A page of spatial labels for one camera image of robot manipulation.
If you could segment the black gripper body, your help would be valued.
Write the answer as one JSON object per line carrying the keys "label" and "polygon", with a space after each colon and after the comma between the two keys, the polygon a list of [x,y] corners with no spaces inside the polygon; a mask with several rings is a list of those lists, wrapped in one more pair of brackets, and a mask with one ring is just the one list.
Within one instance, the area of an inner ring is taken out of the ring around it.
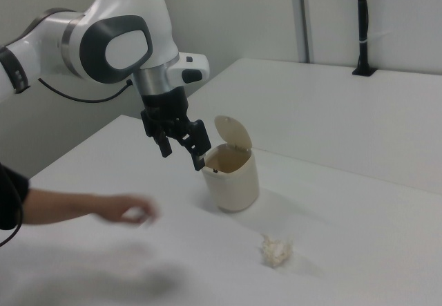
{"label": "black gripper body", "polygon": [[189,107],[183,87],[160,95],[143,95],[144,110],[141,112],[148,137],[165,132],[167,137],[184,137],[187,134]]}

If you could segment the person's hand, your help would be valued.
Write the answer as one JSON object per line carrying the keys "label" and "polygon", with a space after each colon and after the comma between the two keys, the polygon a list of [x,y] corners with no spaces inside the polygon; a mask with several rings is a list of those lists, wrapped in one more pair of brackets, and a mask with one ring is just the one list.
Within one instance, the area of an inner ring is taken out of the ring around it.
{"label": "person's hand", "polygon": [[108,222],[133,226],[153,223],[160,216],[154,200],[130,194],[95,196],[94,213]]}

